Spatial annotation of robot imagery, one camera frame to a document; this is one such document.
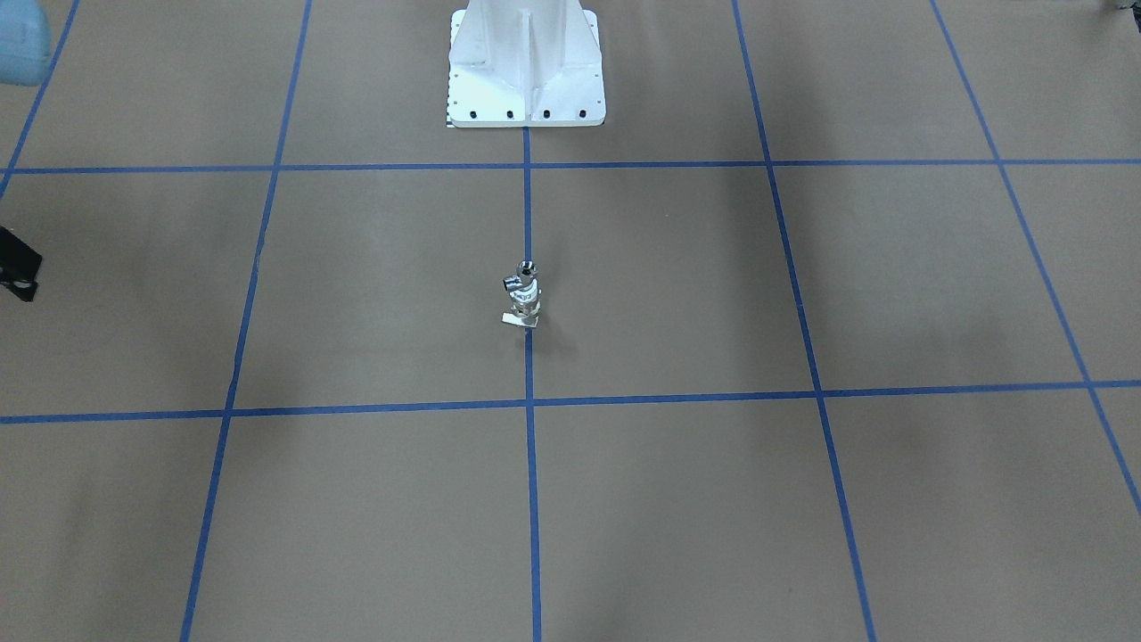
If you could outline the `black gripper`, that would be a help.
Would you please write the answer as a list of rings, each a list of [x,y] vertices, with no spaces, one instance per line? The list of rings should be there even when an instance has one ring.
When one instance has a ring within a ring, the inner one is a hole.
[[[41,253],[29,247],[21,237],[1,227],[1,285],[21,298],[24,303],[31,303],[37,296],[37,273],[44,263]]]

